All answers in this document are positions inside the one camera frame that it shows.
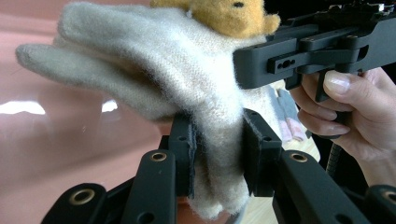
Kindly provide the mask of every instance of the white knit glove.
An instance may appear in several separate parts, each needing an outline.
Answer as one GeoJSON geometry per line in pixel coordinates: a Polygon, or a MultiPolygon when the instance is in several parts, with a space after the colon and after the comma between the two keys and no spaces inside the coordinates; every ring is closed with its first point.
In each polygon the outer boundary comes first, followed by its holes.
{"type": "MultiPolygon", "coordinates": [[[[265,42],[264,36],[219,35],[177,8],[89,3],[65,7],[58,31],[53,46],[18,47],[20,64],[65,84],[107,91],[147,119],[191,113],[207,149],[196,162],[191,207],[203,218],[243,207],[248,188],[240,140],[248,92],[235,82],[233,52],[265,42]]],[[[261,108],[271,119],[271,106],[261,108]]]]}

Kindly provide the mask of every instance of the hole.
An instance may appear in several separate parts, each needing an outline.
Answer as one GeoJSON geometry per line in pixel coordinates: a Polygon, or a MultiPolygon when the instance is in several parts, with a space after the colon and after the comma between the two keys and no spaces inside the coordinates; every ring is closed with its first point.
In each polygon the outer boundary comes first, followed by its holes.
{"type": "Polygon", "coordinates": [[[93,189],[80,189],[70,196],[69,202],[73,205],[83,205],[92,200],[94,195],[93,189]]]}
{"type": "Polygon", "coordinates": [[[156,152],[151,155],[152,161],[164,161],[166,159],[166,154],[162,152],[156,152]]]}
{"type": "Polygon", "coordinates": [[[139,224],[147,224],[151,223],[152,221],[154,221],[154,215],[152,213],[143,213],[137,219],[139,224]]]}
{"type": "Polygon", "coordinates": [[[338,221],[338,223],[342,223],[342,224],[352,224],[352,220],[347,217],[346,215],[342,215],[342,214],[338,214],[337,216],[335,216],[335,219],[338,221]]]}
{"type": "Polygon", "coordinates": [[[235,2],[233,4],[234,7],[243,7],[245,4],[241,3],[241,2],[235,2]]]}
{"type": "Polygon", "coordinates": [[[305,155],[299,154],[299,153],[292,153],[290,154],[290,157],[294,159],[295,161],[298,162],[306,162],[308,161],[308,158],[305,155]]]}
{"type": "Polygon", "coordinates": [[[391,203],[396,204],[396,192],[386,190],[382,193],[382,196],[391,203]]]}
{"type": "Polygon", "coordinates": [[[289,60],[286,60],[285,62],[282,63],[282,67],[283,68],[287,68],[289,66],[290,66],[290,61],[289,60]]]}
{"type": "Polygon", "coordinates": [[[263,138],[262,138],[262,141],[265,141],[265,142],[269,142],[269,141],[271,141],[272,140],[272,138],[271,137],[268,137],[268,136],[264,136],[263,138]]]}

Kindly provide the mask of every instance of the glove finger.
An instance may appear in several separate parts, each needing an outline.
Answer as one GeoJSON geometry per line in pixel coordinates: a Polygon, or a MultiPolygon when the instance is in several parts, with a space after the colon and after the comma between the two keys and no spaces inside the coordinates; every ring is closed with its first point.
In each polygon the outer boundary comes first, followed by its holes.
{"type": "Polygon", "coordinates": [[[207,99],[195,111],[197,126],[205,141],[207,167],[213,194],[231,214],[248,200],[248,186],[241,164],[242,106],[238,98],[207,99]]]}
{"type": "Polygon", "coordinates": [[[189,204],[202,219],[215,219],[222,206],[210,188],[205,157],[201,153],[196,152],[195,155],[194,198],[189,199],[189,204]]]}
{"type": "Polygon", "coordinates": [[[48,45],[22,45],[16,54],[19,63],[33,72],[68,85],[106,91],[147,119],[171,117],[177,112],[151,84],[136,81],[105,61],[48,45]]]}

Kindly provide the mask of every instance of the teddy bear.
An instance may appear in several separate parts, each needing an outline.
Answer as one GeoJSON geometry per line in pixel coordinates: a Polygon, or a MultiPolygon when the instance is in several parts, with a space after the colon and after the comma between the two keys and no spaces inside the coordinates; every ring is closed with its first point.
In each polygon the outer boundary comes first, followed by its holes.
{"type": "Polygon", "coordinates": [[[151,7],[179,7],[222,35],[249,38],[271,35],[280,24],[268,15],[263,0],[151,0],[151,7]]]}

